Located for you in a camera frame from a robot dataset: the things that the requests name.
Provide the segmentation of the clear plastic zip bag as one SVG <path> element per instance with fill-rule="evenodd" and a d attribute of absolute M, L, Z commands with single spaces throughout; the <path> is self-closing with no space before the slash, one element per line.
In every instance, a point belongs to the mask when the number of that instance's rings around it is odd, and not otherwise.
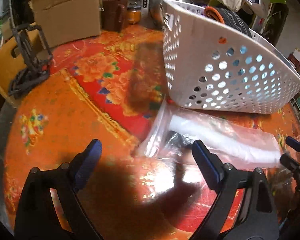
<path fill-rule="evenodd" d="M 272 134 L 167 102 L 161 104 L 149 134 L 136 152 L 148 158 L 194 164 L 190 151 L 195 140 L 200 140 L 223 163 L 238 169 L 280 165 L 280 147 Z"/>

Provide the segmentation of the black knit glove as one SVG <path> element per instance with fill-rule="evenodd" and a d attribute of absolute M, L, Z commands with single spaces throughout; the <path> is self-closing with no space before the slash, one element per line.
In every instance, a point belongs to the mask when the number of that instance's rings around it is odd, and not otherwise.
<path fill-rule="evenodd" d="M 224 8 L 207 6 L 204 9 L 203 15 L 252 37 L 248 25 L 235 12 Z"/>

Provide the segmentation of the white perforated plastic basket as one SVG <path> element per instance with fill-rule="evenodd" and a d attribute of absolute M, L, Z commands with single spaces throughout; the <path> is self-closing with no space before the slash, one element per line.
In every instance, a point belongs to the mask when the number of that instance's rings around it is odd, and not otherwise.
<path fill-rule="evenodd" d="M 300 76 L 262 36 L 207 18 L 204 8 L 166 1 L 178 26 L 163 27 L 168 94 L 180 107 L 271 114 L 300 91 Z"/>

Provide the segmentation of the floral orange tablecloth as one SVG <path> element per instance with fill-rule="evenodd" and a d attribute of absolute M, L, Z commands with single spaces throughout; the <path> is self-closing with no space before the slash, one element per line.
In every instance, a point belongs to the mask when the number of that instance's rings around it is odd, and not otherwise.
<path fill-rule="evenodd" d="M 72 161 L 92 139 L 102 143 L 100 162 L 80 202 L 105 239 L 189 239 L 215 193 L 198 168 L 198 200 L 183 206 L 155 202 L 173 186 L 172 164 L 139 156 L 170 83 L 162 59 L 162 33 L 132 25 L 122 33 L 70 42 L 54 51 L 51 76 L 18 107 L 5 152 L 4 198 L 10 223 L 33 167 L 54 170 Z"/>

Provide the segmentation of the wooden chair left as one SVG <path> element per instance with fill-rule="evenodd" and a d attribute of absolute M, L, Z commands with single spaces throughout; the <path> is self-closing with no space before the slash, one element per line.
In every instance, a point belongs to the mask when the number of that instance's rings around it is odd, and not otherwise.
<path fill-rule="evenodd" d="M 13 108 L 18 108 L 22 98 L 15 99 L 13 96 L 9 96 L 9 85 L 24 68 L 26 68 L 26 64 L 23 56 L 19 52 L 15 38 L 12 37 L 0 48 L 0 95 Z"/>

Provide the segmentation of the black phone stand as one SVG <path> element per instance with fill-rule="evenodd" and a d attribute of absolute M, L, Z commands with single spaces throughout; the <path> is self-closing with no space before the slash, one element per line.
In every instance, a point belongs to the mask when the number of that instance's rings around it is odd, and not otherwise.
<path fill-rule="evenodd" d="M 40 60 L 33 50 L 28 32 L 37 30 L 40 40 L 47 50 L 48 57 Z M 21 24 L 12 30 L 15 41 L 21 55 L 23 57 L 26 67 L 17 72 L 14 79 L 10 82 L 8 87 L 8 95 L 15 99 L 21 98 L 23 95 L 29 93 L 34 87 L 44 82 L 50 76 L 50 62 L 53 59 L 53 54 L 42 27 L 34 24 Z"/>

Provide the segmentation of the brown cardboard box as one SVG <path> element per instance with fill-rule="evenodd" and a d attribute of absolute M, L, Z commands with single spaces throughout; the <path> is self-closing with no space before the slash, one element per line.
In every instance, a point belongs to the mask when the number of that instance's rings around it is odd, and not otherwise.
<path fill-rule="evenodd" d="M 98 36 L 101 0 L 31 0 L 34 21 L 49 47 Z"/>

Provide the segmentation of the dark brown mug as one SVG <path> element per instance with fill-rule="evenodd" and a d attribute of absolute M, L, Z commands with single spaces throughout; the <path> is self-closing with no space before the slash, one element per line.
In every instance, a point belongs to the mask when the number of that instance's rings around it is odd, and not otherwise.
<path fill-rule="evenodd" d="M 103 0 L 101 13 L 102 29 L 120 33 L 128 25 L 128 0 Z"/>

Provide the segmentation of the small orange jar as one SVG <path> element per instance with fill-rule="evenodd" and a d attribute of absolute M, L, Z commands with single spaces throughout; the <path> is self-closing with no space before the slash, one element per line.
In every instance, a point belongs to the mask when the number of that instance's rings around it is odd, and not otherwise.
<path fill-rule="evenodd" d="M 138 0 L 129 0 L 127 6 L 127 21 L 129 24 L 137 24 L 141 20 L 141 5 Z"/>

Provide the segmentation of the glass spice jar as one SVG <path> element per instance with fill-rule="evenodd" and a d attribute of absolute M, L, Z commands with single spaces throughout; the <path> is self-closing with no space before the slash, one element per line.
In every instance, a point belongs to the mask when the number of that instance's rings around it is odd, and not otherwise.
<path fill-rule="evenodd" d="M 141 19 L 145 20 L 149 15 L 149 2 L 150 0 L 141 0 Z"/>

